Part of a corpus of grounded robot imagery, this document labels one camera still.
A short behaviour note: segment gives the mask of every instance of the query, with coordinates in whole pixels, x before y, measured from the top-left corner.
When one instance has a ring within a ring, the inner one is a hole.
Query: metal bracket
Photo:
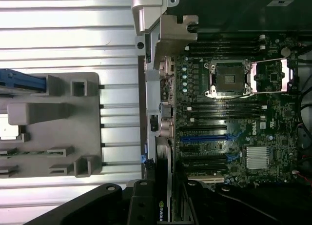
[[[183,52],[185,47],[196,42],[197,33],[190,33],[188,25],[198,24],[198,16],[183,16],[183,23],[177,23],[177,17],[163,15],[160,17],[160,36],[156,44],[154,69],[159,68],[166,56],[175,56]]]

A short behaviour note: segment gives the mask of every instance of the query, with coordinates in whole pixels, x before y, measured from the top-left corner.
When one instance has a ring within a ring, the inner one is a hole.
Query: blue pcie slot
[[[46,79],[25,75],[15,70],[0,69],[0,86],[46,92]]]
[[[180,141],[184,143],[193,143],[193,142],[212,142],[212,141],[234,141],[239,136],[231,136],[229,134],[225,135],[216,135],[216,136],[185,136],[181,137]]]

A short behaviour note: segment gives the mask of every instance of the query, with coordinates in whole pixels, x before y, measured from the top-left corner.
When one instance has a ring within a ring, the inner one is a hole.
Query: circuit board
[[[175,59],[174,155],[189,179],[240,187],[293,180],[297,56],[288,49],[296,44],[285,34],[219,35]]]

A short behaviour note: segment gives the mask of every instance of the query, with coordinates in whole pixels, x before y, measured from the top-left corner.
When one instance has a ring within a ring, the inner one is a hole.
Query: chip
[[[275,82],[278,80],[278,75],[277,74],[271,74],[270,75],[270,81],[271,82]]]
[[[217,92],[244,92],[245,71],[243,66],[217,66],[215,69]]]

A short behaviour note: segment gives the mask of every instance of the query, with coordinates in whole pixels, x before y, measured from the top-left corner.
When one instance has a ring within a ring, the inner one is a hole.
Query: pci slot
[[[217,184],[217,183],[224,183],[224,177],[217,177],[217,176],[190,176],[188,177],[189,180],[196,180],[201,181],[205,184]]]

